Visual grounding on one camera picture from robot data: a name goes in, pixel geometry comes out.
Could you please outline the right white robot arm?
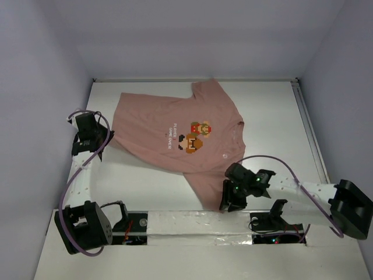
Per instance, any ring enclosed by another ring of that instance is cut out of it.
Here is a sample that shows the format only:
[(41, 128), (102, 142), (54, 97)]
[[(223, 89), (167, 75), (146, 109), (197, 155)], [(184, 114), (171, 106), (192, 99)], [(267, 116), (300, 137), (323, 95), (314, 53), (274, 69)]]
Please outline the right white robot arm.
[(337, 184), (300, 183), (270, 170), (254, 173), (240, 164), (232, 164), (225, 176), (221, 211), (245, 209), (249, 196), (274, 200), (270, 211), (252, 216), (252, 228), (258, 233), (305, 224), (330, 227), (340, 237), (356, 240), (368, 237), (372, 200), (348, 180)]

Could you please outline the pink printed t-shirt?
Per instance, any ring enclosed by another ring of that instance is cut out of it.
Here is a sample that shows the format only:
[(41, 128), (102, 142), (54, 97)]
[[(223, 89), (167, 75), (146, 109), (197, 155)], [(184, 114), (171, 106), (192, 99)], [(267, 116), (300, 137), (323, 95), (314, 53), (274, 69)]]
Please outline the pink printed t-shirt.
[(122, 93), (113, 147), (181, 173), (202, 206), (218, 211), (224, 174), (243, 158), (244, 120), (215, 79), (195, 82), (189, 98)]

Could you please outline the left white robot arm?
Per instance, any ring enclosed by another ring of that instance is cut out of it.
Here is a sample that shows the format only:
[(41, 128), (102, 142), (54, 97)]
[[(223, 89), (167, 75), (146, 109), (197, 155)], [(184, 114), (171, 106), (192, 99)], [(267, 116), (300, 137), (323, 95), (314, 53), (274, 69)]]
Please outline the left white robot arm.
[(105, 140), (114, 133), (101, 124), (77, 125), (72, 147), (72, 175), (60, 199), (54, 221), (69, 254), (99, 255), (104, 246), (111, 245), (112, 227), (123, 230), (129, 224), (128, 211), (122, 201), (104, 204), (119, 210), (107, 218), (103, 208), (92, 199), (98, 168), (102, 162)]

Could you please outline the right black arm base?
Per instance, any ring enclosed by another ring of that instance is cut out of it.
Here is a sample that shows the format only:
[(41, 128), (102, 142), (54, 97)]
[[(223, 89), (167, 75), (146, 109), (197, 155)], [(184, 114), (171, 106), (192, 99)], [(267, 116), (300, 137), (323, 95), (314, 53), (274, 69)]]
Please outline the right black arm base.
[(248, 224), (253, 244), (306, 244), (302, 224), (289, 224), (283, 218), (287, 200), (278, 199), (267, 212), (253, 212)]

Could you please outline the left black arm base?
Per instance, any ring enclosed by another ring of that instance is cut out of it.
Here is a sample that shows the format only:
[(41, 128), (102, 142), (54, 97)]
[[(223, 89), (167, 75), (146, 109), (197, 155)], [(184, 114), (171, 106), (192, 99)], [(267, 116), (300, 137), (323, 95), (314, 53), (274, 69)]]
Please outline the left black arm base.
[(129, 221), (119, 221), (112, 229), (112, 245), (147, 245), (147, 212), (129, 212)]

